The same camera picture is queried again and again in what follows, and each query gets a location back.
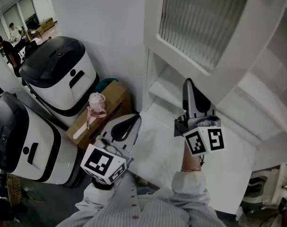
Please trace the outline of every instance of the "black cable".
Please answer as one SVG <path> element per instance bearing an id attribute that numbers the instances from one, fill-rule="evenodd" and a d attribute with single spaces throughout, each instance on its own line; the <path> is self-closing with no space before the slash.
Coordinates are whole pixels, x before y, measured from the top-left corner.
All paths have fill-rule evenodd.
<path id="1" fill-rule="evenodd" d="M 200 166 L 202 166 L 205 162 L 205 155 L 200 156 Z"/>
<path id="2" fill-rule="evenodd" d="M 270 218 L 277 216 L 278 214 L 272 214 L 270 217 L 266 218 L 260 225 L 259 227 L 261 227 L 265 222 L 267 222 Z"/>

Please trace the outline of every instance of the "striped shirt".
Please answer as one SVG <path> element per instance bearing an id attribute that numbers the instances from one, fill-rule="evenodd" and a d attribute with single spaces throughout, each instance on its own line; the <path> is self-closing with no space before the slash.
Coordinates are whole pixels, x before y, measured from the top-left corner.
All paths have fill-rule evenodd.
<path id="1" fill-rule="evenodd" d="M 111 190 L 90 184 L 76 204 L 80 211 L 58 227 L 224 227 L 209 201 L 202 172 L 176 172 L 172 192 L 160 189 L 139 196 L 127 173 Z"/>

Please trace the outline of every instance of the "black robot lid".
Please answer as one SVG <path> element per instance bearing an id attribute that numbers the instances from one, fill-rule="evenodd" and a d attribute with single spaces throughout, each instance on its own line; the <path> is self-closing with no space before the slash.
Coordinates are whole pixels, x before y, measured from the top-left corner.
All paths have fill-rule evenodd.
<path id="1" fill-rule="evenodd" d="M 40 45 L 22 63 L 20 76 L 29 84 L 47 88 L 59 82 L 83 57 L 82 42 L 57 36 Z"/>
<path id="2" fill-rule="evenodd" d="M 12 94 L 0 96 L 0 169 L 9 173 L 18 165 L 29 127 L 25 106 Z"/>

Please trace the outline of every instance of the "frosted glass panel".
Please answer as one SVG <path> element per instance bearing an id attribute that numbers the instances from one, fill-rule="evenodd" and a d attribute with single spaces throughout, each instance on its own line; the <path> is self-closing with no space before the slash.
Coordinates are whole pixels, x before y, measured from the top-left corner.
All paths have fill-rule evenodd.
<path id="1" fill-rule="evenodd" d="M 207 71 L 218 64 L 247 0 L 164 0 L 160 37 Z"/>

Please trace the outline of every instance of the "desk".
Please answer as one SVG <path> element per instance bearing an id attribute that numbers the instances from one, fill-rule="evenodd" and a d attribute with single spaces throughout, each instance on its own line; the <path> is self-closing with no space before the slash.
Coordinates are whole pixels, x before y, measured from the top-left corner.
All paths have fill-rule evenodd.
<path id="1" fill-rule="evenodd" d="M 36 39 L 36 37 L 34 37 L 35 35 L 39 34 L 40 38 L 42 38 L 41 34 L 39 33 L 39 31 L 37 30 L 34 34 L 31 34 L 33 37 L 33 40 Z"/>
<path id="2" fill-rule="evenodd" d="M 140 113 L 142 126 L 131 150 L 135 159 L 129 170 L 159 187 L 171 188 L 180 171 L 184 139 L 173 137 L 174 129 L 146 112 Z M 247 188 L 256 148 L 223 125 L 226 150 L 208 154 L 202 167 L 210 192 L 210 206 L 235 214 Z"/>

